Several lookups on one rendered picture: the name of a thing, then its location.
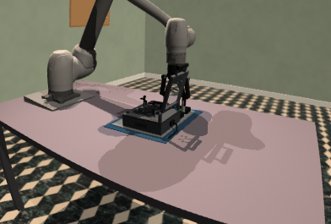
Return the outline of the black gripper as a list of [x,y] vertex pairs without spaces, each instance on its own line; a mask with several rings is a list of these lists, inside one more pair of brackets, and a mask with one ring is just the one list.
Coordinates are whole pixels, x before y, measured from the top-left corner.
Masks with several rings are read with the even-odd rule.
[[[182,72],[184,68],[179,69],[178,73]],[[160,95],[163,96],[163,100],[166,94],[166,79],[170,79],[170,77],[176,72],[176,65],[167,65],[167,74],[161,75],[161,87],[160,87]],[[182,92],[182,112],[185,112],[185,106],[186,106],[186,100],[190,98],[190,89],[189,89],[189,80],[190,78],[187,78],[186,84],[185,84],[185,90],[183,89]],[[165,88],[166,87],[166,88]],[[185,94],[186,92],[186,94]]]

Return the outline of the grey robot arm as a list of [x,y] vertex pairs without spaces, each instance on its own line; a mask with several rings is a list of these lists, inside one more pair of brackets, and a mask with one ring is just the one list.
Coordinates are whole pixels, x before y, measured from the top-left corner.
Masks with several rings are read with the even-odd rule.
[[[128,1],[165,26],[166,62],[170,65],[186,63],[187,47],[195,42],[193,29],[187,25],[186,20],[171,18],[149,0]],[[52,53],[47,64],[48,93],[41,96],[44,101],[63,104],[80,96],[80,93],[73,92],[73,82],[77,78],[89,76],[95,70],[95,44],[112,2],[113,0],[95,0],[80,43],[71,53],[67,50]]]

